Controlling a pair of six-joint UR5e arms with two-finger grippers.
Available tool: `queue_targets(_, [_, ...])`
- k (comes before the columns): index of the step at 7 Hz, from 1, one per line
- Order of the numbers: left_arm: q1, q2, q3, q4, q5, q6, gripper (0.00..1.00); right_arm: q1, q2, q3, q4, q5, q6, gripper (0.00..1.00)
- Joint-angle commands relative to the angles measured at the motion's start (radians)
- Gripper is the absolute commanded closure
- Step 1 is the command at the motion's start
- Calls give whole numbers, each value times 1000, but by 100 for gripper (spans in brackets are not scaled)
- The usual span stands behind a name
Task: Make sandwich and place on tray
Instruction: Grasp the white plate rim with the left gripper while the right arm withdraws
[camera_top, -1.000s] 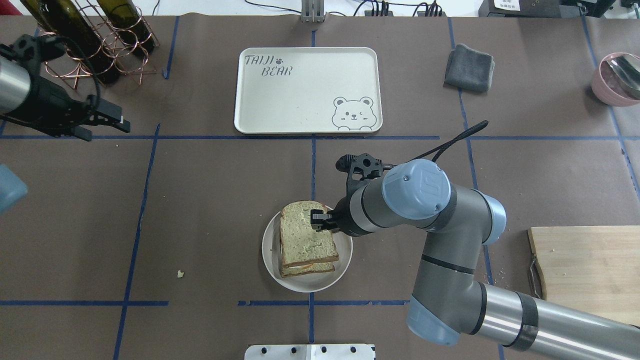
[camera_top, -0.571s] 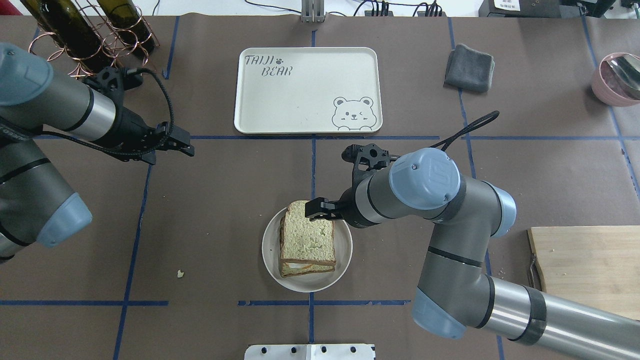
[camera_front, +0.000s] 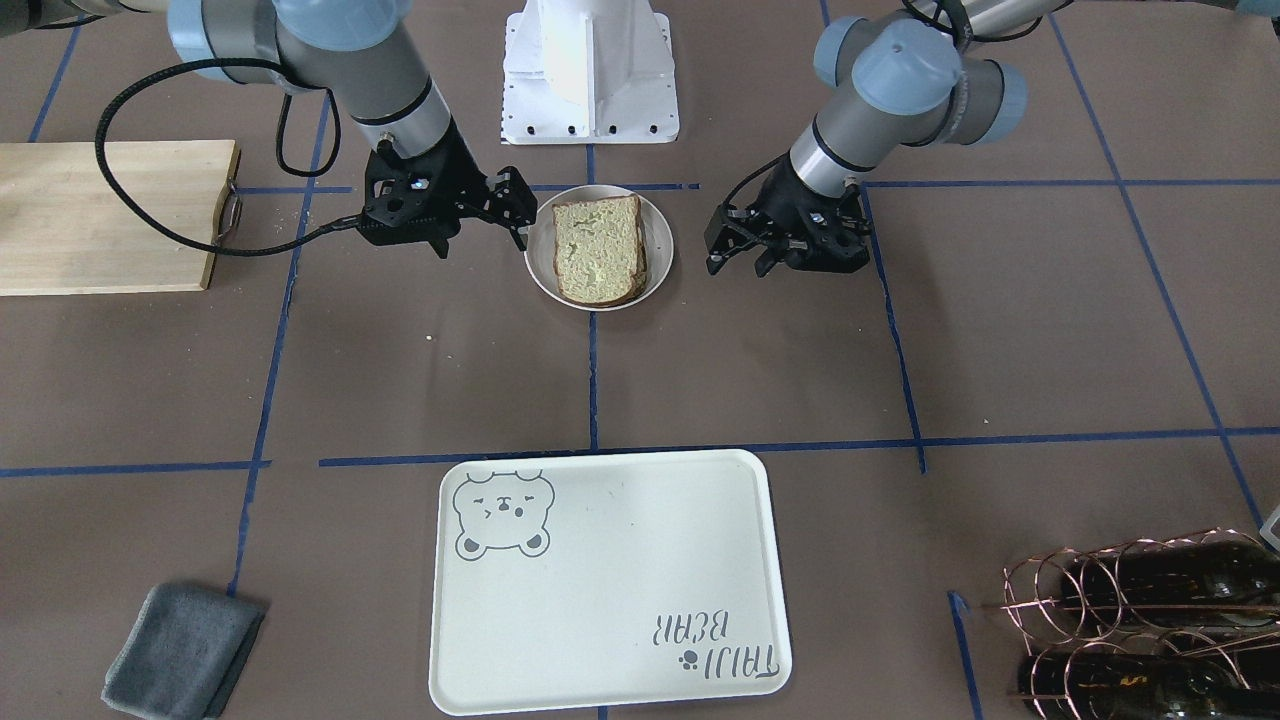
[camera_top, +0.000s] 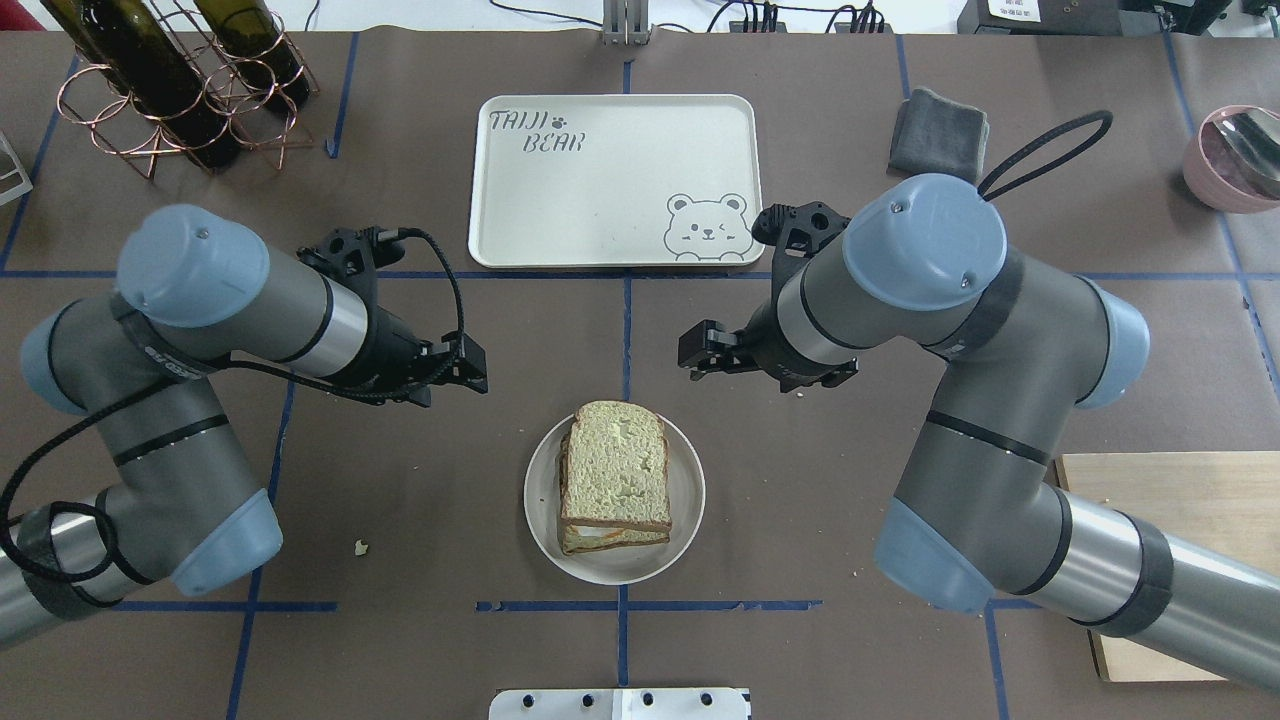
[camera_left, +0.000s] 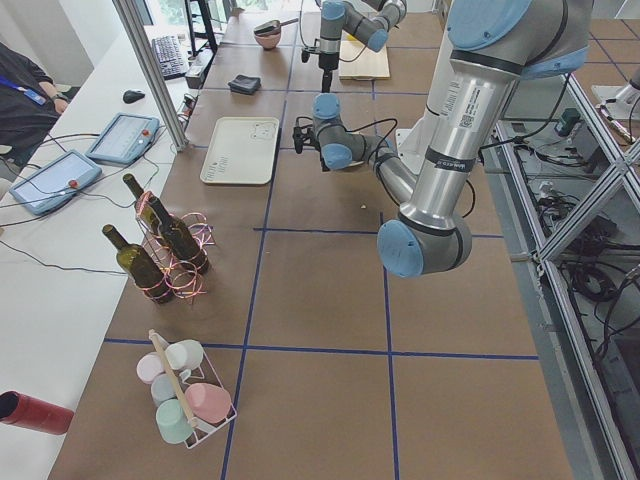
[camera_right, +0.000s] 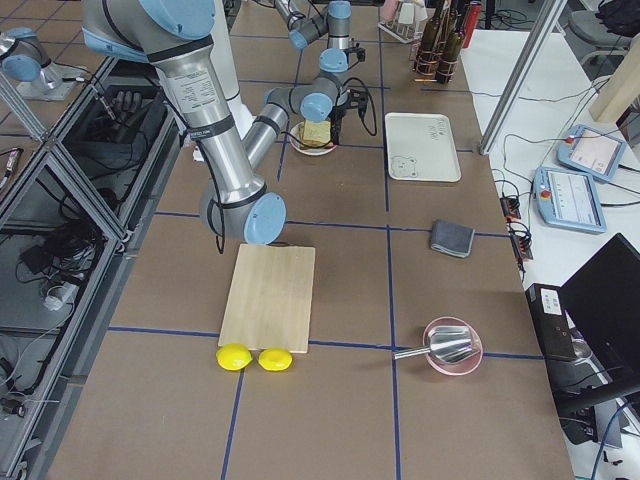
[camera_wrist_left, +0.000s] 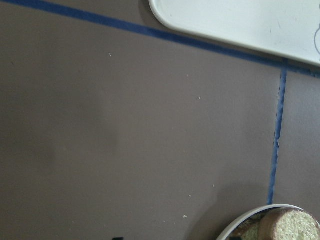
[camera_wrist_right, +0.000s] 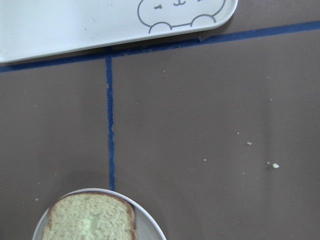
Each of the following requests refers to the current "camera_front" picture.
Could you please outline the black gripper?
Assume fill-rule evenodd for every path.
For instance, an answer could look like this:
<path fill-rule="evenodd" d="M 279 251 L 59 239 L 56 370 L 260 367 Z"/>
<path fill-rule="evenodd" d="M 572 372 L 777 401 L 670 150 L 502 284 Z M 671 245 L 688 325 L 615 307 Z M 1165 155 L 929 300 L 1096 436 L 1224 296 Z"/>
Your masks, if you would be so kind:
<path fill-rule="evenodd" d="M 392 140 L 380 140 L 365 169 L 364 208 L 356 231 L 374 246 L 429 243 L 440 260 L 463 219 L 475 218 L 509 232 L 527 250 L 538 200 L 516 167 L 486 178 L 463 140 L 443 140 L 413 158 Z"/>
<path fill-rule="evenodd" d="M 730 259 L 762 249 L 753 265 L 760 278 L 777 266 L 852 274 L 870 261 L 869 234 L 856 190 L 835 199 L 817 193 L 790 160 L 780 160 L 748 210 L 722 202 L 712 213 L 704 232 L 705 266 L 717 275 Z"/>

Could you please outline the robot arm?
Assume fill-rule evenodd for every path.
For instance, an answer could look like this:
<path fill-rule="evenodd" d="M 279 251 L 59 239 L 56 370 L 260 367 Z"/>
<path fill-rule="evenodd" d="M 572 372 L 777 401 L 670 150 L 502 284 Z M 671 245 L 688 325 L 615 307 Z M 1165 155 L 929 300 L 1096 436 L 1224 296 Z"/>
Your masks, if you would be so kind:
<path fill-rule="evenodd" d="M 887 15 L 827 24 L 813 65 L 829 101 L 791 147 L 753 172 L 758 196 L 728 193 L 707 232 L 707 270 L 756 251 L 754 272 L 851 274 L 870 261 L 865 178 L 899 147 L 996 142 L 1029 102 L 1025 78 L 973 45 L 1033 33 L 1061 1 L 902 1 Z"/>
<path fill-rule="evenodd" d="M 108 163 L 108 132 L 123 106 L 173 77 L 198 73 L 233 85 L 274 85 L 293 96 L 320 91 L 367 140 L 358 213 L 297 240 L 259 249 L 271 256 L 323 236 L 356 231 L 385 247 L 426 243 L 447 258 L 466 219 L 499 225 L 527 247 L 538 201 L 518 169 L 495 174 L 476 164 L 438 83 L 404 27 L 408 1 L 5 1 L 6 37 L 120 14 L 161 14 L 179 63 L 136 81 L 102 111 L 93 155 L 110 191 L 141 222 L 169 240 L 219 256 L 238 249 L 200 242 L 151 217 Z"/>

